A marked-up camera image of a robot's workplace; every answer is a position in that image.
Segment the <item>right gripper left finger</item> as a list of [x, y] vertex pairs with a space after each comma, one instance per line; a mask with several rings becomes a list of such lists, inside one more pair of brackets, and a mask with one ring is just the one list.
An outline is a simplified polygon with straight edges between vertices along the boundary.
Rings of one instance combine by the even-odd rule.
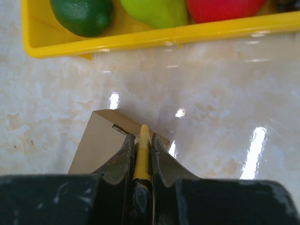
[[0, 178], [3, 225], [124, 225], [135, 137], [91, 173], [5, 175]]

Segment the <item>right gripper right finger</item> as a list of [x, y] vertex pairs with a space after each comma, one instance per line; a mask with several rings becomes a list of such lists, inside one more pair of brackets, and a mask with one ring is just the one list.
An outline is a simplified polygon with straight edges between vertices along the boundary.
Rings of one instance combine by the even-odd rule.
[[203, 179], [151, 141], [156, 225], [297, 225], [290, 193], [271, 180]]

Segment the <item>yellow utility knife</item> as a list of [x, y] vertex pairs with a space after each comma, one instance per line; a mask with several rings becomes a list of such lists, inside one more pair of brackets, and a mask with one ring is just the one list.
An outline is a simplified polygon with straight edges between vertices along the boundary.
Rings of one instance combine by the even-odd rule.
[[147, 125], [140, 129], [135, 143], [135, 168], [129, 197], [131, 225], [151, 225], [153, 213], [150, 134]]

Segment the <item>brown cardboard express box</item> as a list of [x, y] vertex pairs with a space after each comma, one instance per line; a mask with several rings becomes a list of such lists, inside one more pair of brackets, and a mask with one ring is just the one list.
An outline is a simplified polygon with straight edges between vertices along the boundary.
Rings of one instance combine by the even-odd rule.
[[95, 171], [121, 149], [126, 135], [139, 138], [141, 126], [117, 110], [93, 111], [68, 173]]

